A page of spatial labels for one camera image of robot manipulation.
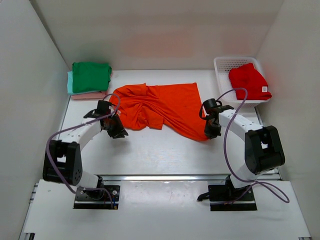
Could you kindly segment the orange t shirt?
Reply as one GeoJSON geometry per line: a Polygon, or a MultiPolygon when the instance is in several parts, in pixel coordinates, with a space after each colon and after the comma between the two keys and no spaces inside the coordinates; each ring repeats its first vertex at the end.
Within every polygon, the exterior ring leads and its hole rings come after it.
{"type": "Polygon", "coordinates": [[[199,117],[202,102],[195,82],[124,85],[114,90],[109,101],[119,105],[119,117],[127,129],[161,130],[167,126],[191,140],[208,140],[204,133],[206,122],[199,117]]]}

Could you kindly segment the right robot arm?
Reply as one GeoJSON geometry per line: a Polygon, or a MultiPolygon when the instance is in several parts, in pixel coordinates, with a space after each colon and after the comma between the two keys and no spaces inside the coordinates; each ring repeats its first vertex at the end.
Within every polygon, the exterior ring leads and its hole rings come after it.
{"type": "Polygon", "coordinates": [[[205,120],[204,135],[211,139],[223,137],[223,154],[231,174],[225,179],[226,201],[240,199],[257,182],[258,176],[285,164],[285,154],[276,127],[256,124],[239,115],[230,105],[214,98],[204,101],[199,117],[205,120]],[[231,131],[244,141],[244,164],[234,171],[227,156],[227,136],[231,131]]]}

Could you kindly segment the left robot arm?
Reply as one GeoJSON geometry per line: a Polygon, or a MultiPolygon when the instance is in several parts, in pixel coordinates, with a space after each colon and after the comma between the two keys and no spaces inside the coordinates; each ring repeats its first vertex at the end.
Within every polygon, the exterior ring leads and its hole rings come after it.
{"type": "Polygon", "coordinates": [[[97,107],[83,116],[82,122],[67,130],[63,139],[50,138],[46,144],[42,178],[47,182],[65,184],[72,193],[77,187],[93,200],[110,195],[103,178],[83,170],[81,152],[96,135],[106,131],[113,139],[129,134],[118,116],[119,105],[99,100],[97,107]]]}

